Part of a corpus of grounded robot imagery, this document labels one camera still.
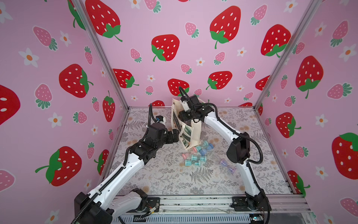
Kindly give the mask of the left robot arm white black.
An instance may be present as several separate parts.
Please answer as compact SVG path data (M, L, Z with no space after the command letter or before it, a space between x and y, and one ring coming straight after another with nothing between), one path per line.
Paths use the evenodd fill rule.
M157 205L148 203L148 195L135 188L129 194L117 197L124 185L141 170L166 144L179 141L177 129L168 131L162 123L153 123L142 139L127 148L124 161L103 182L88 194L79 193L75 202L74 224L110 224L113 219L129 212L152 214Z

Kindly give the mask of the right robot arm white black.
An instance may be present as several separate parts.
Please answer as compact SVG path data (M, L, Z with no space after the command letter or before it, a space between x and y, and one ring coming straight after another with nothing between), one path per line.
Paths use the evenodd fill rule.
M196 96L182 96L180 99L184 110L179 112L182 121L202 121L229 144L226 152L228 160L234 163L240 173L245 186L248 209L271 211L269 200L264 190L259 186L251 164L263 162L263 152L255 140L248 133L241 133L223 121L218 114L217 107L212 103L201 103Z

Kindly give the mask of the canvas tote bag floral print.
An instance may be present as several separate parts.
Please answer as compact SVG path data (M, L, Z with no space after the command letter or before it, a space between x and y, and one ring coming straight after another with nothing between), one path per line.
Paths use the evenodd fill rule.
M184 108L179 100L172 99L171 106L171 125L172 129L177 129L179 132L179 141L182 147L188 151L191 148L200 144L200 134L202 122L195 123L193 120L182 121L179 118L179 112Z

